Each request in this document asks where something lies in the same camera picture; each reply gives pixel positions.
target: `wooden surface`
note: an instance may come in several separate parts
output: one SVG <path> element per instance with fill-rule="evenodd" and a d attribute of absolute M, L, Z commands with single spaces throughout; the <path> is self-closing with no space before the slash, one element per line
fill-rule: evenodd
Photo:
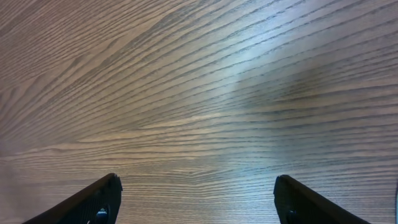
<path fill-rule="evenodd" d="M 398 1 L 0 1 L 0 223 L 109 172 L 118 223 L 278 223 L 289 174 L 393 223 Z"/>

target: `wood grain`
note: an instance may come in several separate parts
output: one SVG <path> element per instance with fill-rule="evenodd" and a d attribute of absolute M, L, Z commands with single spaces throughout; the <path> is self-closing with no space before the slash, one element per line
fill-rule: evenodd
<path fill-rule="evenodd" d="M 0 223 L 109 172 L 118 223 L 278 223 L 289 174 L 393 223 L 398 1 L 0 1 Z"/>

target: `wooden table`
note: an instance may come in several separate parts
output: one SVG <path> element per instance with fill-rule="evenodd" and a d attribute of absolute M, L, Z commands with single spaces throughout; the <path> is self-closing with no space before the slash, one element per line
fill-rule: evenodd
<path fill-rule="evenodd" d="M 0 223 L 115 172 L 118 223 L 393 223 L 398 1 L 0 1 Z"/>

